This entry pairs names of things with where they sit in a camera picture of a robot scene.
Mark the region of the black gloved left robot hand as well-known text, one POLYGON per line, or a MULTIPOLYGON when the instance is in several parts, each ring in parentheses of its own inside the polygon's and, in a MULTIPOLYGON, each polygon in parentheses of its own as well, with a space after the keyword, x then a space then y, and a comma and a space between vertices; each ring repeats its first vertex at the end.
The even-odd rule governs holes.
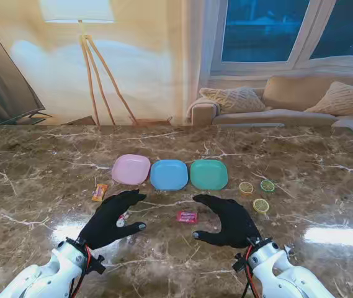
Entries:
POLYGON ((129 207, 145 198, 146 194, 140 194, 139 189, 124 191, 106 198, 79 233, 78 240, 82 240, 90 249, 96 250, 144 230, 146 224, 143 222, 118 227, 117 221, 129 207))

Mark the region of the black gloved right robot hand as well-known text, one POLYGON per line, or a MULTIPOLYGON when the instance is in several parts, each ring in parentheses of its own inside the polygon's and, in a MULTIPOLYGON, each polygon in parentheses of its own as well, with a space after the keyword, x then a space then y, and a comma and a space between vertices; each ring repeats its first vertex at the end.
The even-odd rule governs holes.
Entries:
POLYGON ((215 246, 230 246, 232 248, 246 248, 250 245, 249 238, 261 238, 253 219, 247 210, 233 199, 221 199, 207 194, 193 197, 209 207, 220 219, 219 233, 209 233, 202 230, 195 231, 192 236, 215 246))

